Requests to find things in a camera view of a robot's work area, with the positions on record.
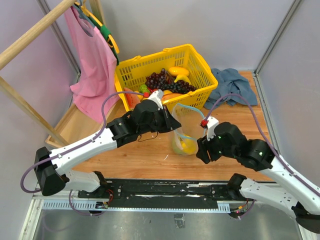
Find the clear zip top bag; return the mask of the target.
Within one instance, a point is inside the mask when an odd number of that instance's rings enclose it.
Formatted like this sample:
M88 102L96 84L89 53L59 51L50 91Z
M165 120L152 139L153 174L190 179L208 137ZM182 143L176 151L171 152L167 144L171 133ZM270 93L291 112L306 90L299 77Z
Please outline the clear zip top bag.
M181 127L171 134L171 141L180 148L179 135L188 135L196 140L205 136L205 129L200 126L200 122L205 118L204 114L197 108L177 103L172 109L172 116L181 123Z

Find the yellow bell pepper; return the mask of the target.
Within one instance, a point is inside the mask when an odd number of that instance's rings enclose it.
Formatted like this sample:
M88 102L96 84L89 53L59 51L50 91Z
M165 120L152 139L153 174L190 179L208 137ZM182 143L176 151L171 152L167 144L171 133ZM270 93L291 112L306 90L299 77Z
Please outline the yellow bell pepper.
M179 135L180 150L183 155L193 155L198 150L196 139L189 135Z

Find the yellow banana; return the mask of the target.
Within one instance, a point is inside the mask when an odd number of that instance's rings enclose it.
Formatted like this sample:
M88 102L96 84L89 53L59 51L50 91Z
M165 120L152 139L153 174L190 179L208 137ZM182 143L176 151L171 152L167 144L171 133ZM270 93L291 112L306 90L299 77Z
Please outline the yellow banana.
M184 74L178 74L176 76L174 83L177 83L178 81L184 81L184 82L189 83L191 85L190 79L188 78L187 75L184 75Z

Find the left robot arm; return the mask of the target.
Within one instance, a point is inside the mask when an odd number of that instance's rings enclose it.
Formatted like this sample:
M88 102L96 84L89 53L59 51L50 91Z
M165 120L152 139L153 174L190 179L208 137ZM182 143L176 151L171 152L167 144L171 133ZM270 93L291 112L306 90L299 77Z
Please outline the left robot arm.
M102 132L54 150L38 149L34 172L40 191L47 197L62 190L79 190L101 198L107 193L103 175L98 171L74 171L73 167L100 153L135 142L143 134L168 133L180 127L166 106L144 100L134 110L107 123Z

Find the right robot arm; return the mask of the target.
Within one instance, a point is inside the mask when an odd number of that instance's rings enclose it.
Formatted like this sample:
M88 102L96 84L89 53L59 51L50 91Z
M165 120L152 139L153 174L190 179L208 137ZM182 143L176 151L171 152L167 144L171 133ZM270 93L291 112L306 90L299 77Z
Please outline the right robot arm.
M247 139L229 122L211 117L202 120L206 135L197 140L196 157L205 164L221 157L235 159L248 169L259 172L282 187L276 190L235 173L226 185L232 200L252 199L277 208L295 219L306 230L320 232L320 188L285 161L265 140Z

